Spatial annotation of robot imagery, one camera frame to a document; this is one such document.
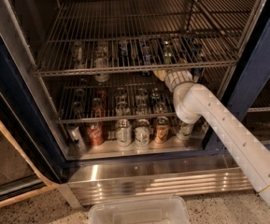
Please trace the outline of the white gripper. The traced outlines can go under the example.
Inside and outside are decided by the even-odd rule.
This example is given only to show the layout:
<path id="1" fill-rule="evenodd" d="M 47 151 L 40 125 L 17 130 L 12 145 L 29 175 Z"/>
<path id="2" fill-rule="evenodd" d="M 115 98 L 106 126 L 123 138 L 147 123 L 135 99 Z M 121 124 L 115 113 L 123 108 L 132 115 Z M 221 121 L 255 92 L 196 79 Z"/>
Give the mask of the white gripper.
<path id="1" fill-rule="evenodd" d="M 177 85 L 186 82 L 192 82 L 192 74 L 186 70 L 169 71 L 168 73 L 166 70 L 154 70 L 153 74 L 161 81 L 164 81 L 168 90 L 170 90 L 171 92 L 174 91 L 174 88 Z"/>

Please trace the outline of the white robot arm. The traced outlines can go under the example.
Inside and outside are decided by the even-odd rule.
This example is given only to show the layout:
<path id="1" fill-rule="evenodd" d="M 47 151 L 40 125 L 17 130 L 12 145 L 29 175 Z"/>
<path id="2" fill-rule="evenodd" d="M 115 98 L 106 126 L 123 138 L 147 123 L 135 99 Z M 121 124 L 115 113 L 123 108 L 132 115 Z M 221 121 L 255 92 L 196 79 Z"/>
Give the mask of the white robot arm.
<path id="1" fill-rule="evenodd" d="M 194 124 L 204 118 L 227 148 L 249 183 L 270 207 L 270 151 L 187 70 L 159 70 L 154 75 L 173 93 L 180 120 Z"/>

